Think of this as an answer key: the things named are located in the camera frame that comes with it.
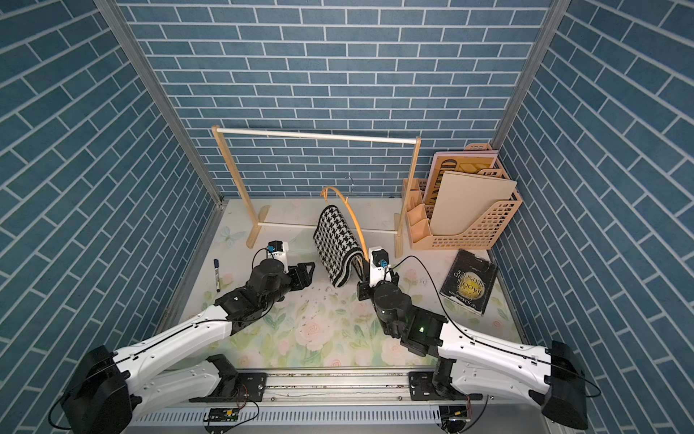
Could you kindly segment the black white houndstooth scarf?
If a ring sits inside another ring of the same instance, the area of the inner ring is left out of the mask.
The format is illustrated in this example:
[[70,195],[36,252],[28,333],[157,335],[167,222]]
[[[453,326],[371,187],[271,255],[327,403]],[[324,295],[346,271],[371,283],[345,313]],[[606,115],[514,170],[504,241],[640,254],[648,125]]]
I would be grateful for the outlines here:
[[367,280],[365,244],[355,236],[336,205],[327,205],[321,211],[313,240],[334,287],[343,287],[352,272],[359,281]]

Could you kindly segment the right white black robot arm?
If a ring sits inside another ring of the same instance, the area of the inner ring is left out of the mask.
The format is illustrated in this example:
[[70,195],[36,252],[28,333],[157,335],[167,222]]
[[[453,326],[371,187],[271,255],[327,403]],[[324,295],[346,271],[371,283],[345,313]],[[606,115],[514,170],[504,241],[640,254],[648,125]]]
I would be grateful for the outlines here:
[[412,354],[436,358],[431,383],[439,397],[521,401],[560,425],[587,429],[587,380],[569,345],[520,345],[461,327],[414,305],[391,280],[361,282],[357,296],[372,302],[385,335]]

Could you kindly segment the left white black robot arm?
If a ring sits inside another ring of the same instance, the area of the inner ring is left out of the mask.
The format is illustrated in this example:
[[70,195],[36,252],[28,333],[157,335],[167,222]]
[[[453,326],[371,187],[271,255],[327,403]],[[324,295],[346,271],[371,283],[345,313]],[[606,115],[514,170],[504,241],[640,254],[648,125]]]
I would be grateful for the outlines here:
[[191,399],[238,400],[245,391],[223,354],[188,368],[172,367],[208,345],[254,324],[292,291],[309,287],[313,262],[287,266],[265,259],[246,284],[217,298],[193,318],[140,343],[83,356],[57,404],[74,433],[120,433],[130,422]]

